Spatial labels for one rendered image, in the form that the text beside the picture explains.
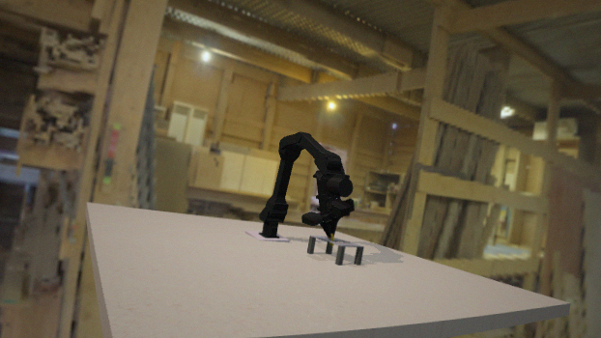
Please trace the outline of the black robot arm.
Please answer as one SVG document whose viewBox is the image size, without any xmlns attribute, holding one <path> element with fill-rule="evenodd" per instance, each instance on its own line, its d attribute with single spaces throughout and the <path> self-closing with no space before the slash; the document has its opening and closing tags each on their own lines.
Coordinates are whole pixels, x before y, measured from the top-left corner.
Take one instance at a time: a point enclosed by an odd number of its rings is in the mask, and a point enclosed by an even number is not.
<svg viewBox="0 0 601 338">
<path fill-rule="evenodd" d="M 345 175 L 341 157 L 327 151 L 309 133 L 297 132 L 283 137 L 279 142 L 280 165 L 272 197 L 259 214 L 259 219 L 264 221 L 262 233 L 258 235 L 265 239 L 279 239 L 277 234 L 278 222 L 283 223 L 288 210 L 285 196 L 293 168 L 294 161 L 306 149 L 313 157 L 319 169 L 313 175 L 317 179 L 319 194 L 337 195 L 327 202 L 327 213 L 333 213 L 338 218 L 349 216 L 354 209 L 354 200 L 342 201 L 341 197 L 348 197 L 353 192 L 350 176 Z M 340 197 L 341 196 L 341 197 Z"/>
</svg>

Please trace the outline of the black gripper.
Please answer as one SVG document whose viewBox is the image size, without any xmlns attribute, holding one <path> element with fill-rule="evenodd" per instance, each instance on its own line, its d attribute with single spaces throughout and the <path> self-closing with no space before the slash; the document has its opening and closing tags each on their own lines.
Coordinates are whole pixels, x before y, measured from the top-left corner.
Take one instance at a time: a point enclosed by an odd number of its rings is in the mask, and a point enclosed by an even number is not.
<svg viewBox="0 0 601 338">
<path fill-rule="evenodd" d="M 308 212 L 305 213 L 302 217 L 301 217 L 301 221 L 304 224 L 310 225 L 310 226 L 316 226 L 316 225 L 321 225 L 322 228 L 324 229 L 325 233 L 327 234 L 328 238 L 331 238 L 331 234 L 333 234 L 333 236 L 335 235 L 335 231 L 336 231 L 336 227 L 337 227 L 337 223 L 341 218 L 338 218 L 335 214 L 331 213 L 327 213 L 327 202 L 329 200 L 330 197 L 332 197 L 332 200 L 336 199 L 337 195 L 333 195 L 333 194 L 319 194 L 316 195 L 316 199 L 319 199 L 319 207 L 317 208 L 317 211 L 320 211 L 319 213 L 316 212 Z"/>
</svg>

